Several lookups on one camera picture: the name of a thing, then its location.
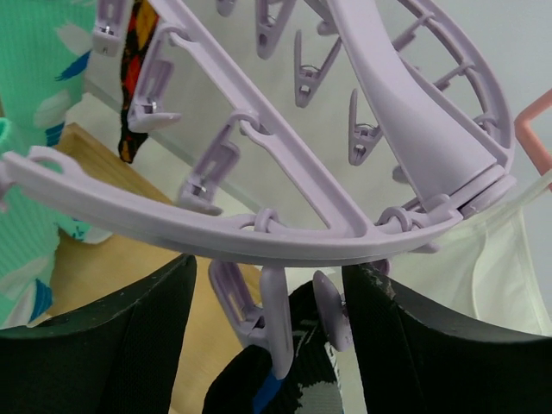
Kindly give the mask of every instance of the white cloth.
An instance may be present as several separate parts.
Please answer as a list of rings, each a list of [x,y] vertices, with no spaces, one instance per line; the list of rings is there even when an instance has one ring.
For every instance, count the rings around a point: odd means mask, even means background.
[[[435,254],[401,254],[391,277],[455,311],[487,323],[552,336],[525,233],[523,207],[546,192],[552,171],[510,202],[436,239]]]
[[[7,298],[17,300],[17,304],[0,326],[0,329],[26,325],[30,321],[36,301],[36,283],[34,283],[34,280],[51,264],[51,260],[52,258],[48,256],[39,257],[3,277],[0,282],[0,291]]]

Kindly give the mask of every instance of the dark fabric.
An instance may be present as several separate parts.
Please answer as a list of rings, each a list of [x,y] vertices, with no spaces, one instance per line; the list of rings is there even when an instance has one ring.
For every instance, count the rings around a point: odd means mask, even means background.
[[[344,267],[343,284],[370,414],[552,410],[552,338],[466,317],[369,264]]]
[[[204,414],[342,414],[335,368],[317,314],[312,283],[290,296],[295,359],[285,379],[271,374],[270,354],[250,346],[213,382]]]
[[[0,331],[0,412],[167,413],[195,278],[195,258],[180,256],[36,328]]]
[[[127,117],[135,94],[141,66],[154,37],[159,17],[147,0],[135,0],[130,15],[129,29],[121,59],[121,139],[118,150],[121,160],[132,163],[146,141],[147,134],[132,132]]]

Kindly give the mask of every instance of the wooden surface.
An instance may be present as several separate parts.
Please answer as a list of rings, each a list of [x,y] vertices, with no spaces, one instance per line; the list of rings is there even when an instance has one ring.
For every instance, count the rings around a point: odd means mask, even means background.
[[[96,179],[170,204],[170,200],[120,161],[108,148],[78,125],[67,126],[59,150],[70,154]],[[149,275],[178,253],[114,235],[98,246],[63,236],[52,279],[54,305],[59,315],[88,304]],[[200,413],[204,395],[215,377],[241,350],[207,276],[209,260],[198,258],[198,276],[186,327],[172,408],[180,414]],[[242,267],[255,299],[259,299],[259,271]]]

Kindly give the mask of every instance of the mint green towel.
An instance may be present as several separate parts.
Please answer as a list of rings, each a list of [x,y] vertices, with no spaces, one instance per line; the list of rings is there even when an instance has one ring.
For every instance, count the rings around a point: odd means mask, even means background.
[[[0,93],[4,115],[41,129],[55,145],[66,112],[81,100],[96,0],[1,0]]]
[[[26,155],[32,139],[0,118],[0,154],[14,151]],[[58,212],[25,197],[18,185],[9,189],[4,201],[8,211],[0,213],[0,326],[37,279],[49,285],[60,243]]]

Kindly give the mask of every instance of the clothes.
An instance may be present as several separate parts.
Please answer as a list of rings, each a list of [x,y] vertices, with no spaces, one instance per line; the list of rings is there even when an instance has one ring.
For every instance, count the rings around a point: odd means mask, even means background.
[[[213,382],[204,414],[342,414],[335,356],[318,319],[312,282],[290,296],[295,359],[285,379],[271,374],[270,354],[245,348]]]
[[[33,329],[0,331],[0,412],[167,414],[196,272],[180,255]]]
[[[96,0],[3,0],[0,91],[4,115],[42,142],[59,142],[66,112],[81,100]]]
[[[0,118],[0,154],[6,151],[26,154],[28,145],[21,129]],[[0,327],[8,328],[30,322],[52,302],[48,286],[60,242],[60,214],[25,197],[17,185],[3,201],[8,211],[0,214]]]
[[[99,229],[98,227],[90,227],[88,231],[84,233],[84,238],[82,239],[83,243],[86,244],[100,244],[105,242],[107,239],[113,236],[112,231]]]
[[[435,240],[435,254],[401,254],[390,277],[469,317],[552,336],[525,234],[523,207],[546,192],[552,171],[514,200],[499,204]]]
[[[147,139],[147,134],[129,130],[127,117],[140,76],[141,65],[154,37],[158,20],[157,13],[147,0],[135,0],[121,60],[121,140],[118,149],[121,160],[128,163],[134,161],[138,149]]]
[[[343,267],[342,279],[367,412],[426,413],[391,281],[371,263]]]

